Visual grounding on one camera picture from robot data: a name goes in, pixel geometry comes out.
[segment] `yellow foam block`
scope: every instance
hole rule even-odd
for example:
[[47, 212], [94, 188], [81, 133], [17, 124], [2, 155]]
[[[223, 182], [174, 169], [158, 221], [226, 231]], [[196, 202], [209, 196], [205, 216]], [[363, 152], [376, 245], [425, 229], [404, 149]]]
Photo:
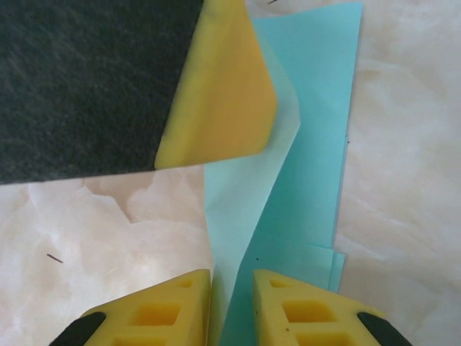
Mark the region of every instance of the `yellow foam block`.
[[253, 302], [260, 346], [380, 346], [357, 313], [383, 313], [299, 280], [256, 270]]
[[106, 319], [85, 346], [204, 346], [210, 271], [196, 270], [87, 311]]
[[205, 0], [155, 168], [264, 149], [277, 95], [244, 0]]

